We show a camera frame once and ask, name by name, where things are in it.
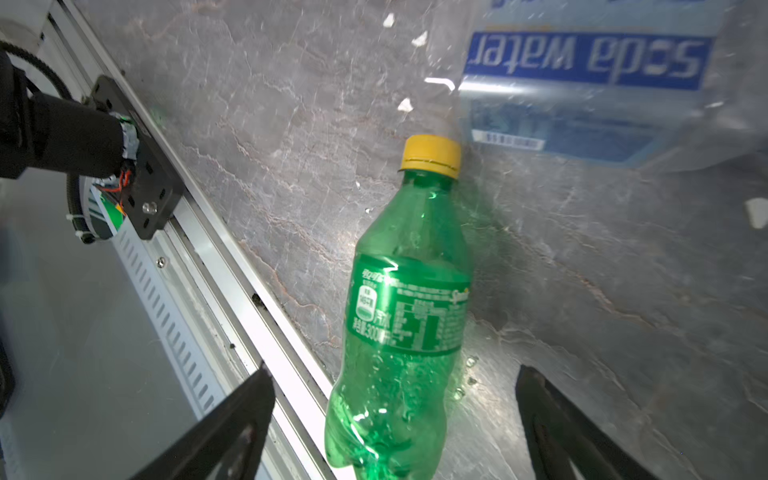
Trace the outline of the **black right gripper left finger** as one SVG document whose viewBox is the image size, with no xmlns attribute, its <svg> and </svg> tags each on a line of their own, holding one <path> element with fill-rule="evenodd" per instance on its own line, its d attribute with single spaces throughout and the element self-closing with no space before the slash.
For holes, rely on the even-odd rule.
<svg viewBox="0 0 768 480">
<path fill-rule="evenodd" d="M 136 479 L 254 479 L 275 406 L 273 377 L 259 368 Z"/>
</svg>

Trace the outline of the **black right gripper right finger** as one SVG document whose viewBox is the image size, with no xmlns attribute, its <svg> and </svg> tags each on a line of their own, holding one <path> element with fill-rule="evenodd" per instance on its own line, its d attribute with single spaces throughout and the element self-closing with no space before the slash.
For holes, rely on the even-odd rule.
<svg viewBox="0 0 768 480">
<path fill-rule="evenodd" d="M 537 479 L 655 478 L 535 368 L 520 367 L 515 393 Z"/>
</svg>

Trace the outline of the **green bottle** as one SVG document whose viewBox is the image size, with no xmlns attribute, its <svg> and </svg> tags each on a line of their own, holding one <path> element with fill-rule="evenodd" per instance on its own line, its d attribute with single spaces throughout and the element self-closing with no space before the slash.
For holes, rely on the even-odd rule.
<svg viewBox="0 0 768 480">
<path fill-rule="evenodd" d="M 472 283 L 460 167 L 457 142 L 410 137 L 401 186 L 355 247 L 324 442 L 359 479 L 430 479 L 441 459 Z"/>
</svg>

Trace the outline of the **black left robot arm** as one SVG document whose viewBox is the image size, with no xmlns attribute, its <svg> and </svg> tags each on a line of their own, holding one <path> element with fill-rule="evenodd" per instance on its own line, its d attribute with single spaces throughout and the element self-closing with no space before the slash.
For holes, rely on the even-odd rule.
<svg viewBox="0 0 768 480">
<path fill-rule="evenodd" d="M 10 57 L 34 66 L 58 92 L 40 91 Z M 134 122 L 71 98 L 61 78 L 30 52 L 1 43 L 1 176 L 16 179 L 28 168 L 108 178 L 137 161 Z"/>
</svg>

